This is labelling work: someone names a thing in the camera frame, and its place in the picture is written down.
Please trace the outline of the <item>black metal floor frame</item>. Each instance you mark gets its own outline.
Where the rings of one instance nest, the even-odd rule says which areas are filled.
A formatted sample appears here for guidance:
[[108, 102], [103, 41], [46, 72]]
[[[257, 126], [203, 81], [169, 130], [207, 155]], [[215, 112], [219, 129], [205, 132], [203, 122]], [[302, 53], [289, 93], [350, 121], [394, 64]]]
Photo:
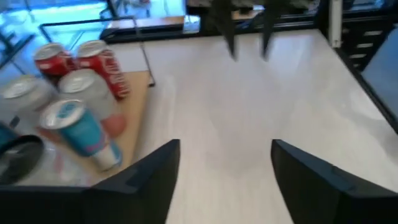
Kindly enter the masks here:
[[34, 38], [35, 34], [23, 35], [15, 44], [11, 42], [14, 34], [6, 36], [0, 31], [0, 69], [5, 67], [13, 58]]

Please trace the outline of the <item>red Coca-Cola can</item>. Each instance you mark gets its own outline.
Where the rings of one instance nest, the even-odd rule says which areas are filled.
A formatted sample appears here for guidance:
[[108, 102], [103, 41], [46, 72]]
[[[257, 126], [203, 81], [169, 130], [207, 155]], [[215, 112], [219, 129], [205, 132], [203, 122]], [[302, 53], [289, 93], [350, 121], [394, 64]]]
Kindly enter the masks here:
[[54, 86], [58, 86], [62, 77], [78, 69], [74, 57], [60, 43], [39, 47], [34, 52], [33, 59], [41, 74]]
[[82, 43], [76, 56], [80, 68], [89, 68], [100, 75], [117, 100], [126, 98], [131, 88], [122, 73], [114, 52], [103, 40], [91, 40]]

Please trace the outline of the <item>pink white Spindrift can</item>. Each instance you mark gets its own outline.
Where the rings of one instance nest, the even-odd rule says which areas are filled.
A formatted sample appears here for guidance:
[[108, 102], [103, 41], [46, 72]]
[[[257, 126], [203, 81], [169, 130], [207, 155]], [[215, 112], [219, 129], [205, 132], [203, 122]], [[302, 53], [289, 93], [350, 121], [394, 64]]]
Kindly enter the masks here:
[[118, 102], [94, 70], [85, 68], [68, 73], [60, 79], [58, 89], [65, 98], [84, 101], [110, 136], [117, 137], [125, 130], [127, 121]]

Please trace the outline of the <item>black equipment rack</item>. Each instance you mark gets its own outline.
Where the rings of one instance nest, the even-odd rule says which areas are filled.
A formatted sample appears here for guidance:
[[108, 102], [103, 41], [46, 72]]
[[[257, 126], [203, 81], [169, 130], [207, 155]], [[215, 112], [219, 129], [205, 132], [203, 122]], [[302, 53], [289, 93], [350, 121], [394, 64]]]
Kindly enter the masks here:
[[362, 72], [393, 29], [393, 21], [386, 16], [343, 19], [341, 49]]

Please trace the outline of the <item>white vertical post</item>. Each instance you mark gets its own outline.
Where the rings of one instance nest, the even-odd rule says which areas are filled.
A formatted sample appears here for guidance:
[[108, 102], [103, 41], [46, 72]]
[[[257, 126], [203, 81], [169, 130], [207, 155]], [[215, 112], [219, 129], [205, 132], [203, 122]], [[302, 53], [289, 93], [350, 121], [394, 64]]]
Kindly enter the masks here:
[[343, 0], [329, 1], [328, 40], [333, 48], [341, 47]]

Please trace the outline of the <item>silver red soda can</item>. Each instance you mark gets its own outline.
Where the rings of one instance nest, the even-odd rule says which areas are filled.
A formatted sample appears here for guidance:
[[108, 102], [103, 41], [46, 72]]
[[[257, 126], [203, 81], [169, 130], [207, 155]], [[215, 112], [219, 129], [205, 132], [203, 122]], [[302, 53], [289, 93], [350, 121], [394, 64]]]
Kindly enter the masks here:
[[18, 117], [38, 127], [42, 111], [59, 97], [46, 79], [24, 75], [0, 87], [0, 99]]

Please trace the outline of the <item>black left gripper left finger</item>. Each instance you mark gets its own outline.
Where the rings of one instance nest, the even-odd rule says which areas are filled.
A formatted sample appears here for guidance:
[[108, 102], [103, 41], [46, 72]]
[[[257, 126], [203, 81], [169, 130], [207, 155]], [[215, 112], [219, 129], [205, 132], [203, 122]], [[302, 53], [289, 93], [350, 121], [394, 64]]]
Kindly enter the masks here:
[[178, 178], [180, 141], [158, 149], [83, 194], [84, 224], [165, 224]]

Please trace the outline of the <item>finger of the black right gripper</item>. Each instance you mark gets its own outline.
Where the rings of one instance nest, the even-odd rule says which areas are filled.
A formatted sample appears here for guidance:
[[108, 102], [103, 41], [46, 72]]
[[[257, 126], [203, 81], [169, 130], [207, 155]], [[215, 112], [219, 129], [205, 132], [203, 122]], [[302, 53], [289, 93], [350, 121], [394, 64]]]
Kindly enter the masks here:
[[233, 5], [231, 0], [213, 0], [213, 20], [218, 31], [225, 38], [228, 50], [233, 59], [235, 54], [234, 22], [232, 19]]
[[273, 33], [274, 24], [280, 17], [282, 10], [282, 2], [280, 0], [267, 0], [263, 18], [262, 30], [262, 57], [267, 57], [267, 49]]

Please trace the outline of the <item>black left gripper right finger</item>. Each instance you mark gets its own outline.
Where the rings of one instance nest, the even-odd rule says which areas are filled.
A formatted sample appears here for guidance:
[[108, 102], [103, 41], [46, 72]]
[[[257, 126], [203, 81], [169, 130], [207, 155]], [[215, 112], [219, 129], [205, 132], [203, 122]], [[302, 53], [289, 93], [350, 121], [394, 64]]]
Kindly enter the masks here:
[[275, 179], [295, 224], [334, 224], [340, 196], [353, 188], [327, 161], [281, 139], [271, 145]]

